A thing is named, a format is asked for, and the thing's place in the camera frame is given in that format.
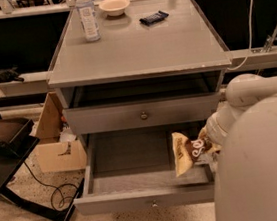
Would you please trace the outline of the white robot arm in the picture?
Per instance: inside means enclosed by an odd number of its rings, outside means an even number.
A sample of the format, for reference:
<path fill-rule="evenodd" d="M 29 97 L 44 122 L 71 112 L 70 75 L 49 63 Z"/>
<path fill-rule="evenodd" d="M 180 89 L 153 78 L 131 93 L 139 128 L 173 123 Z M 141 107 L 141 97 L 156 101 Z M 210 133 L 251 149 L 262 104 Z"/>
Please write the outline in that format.
<path fill-rule="evenodd" d="M 207 121 L 225 132 L 215 176 L 215 221 L 277 221 L 277 76 L 231 80 Z"/>

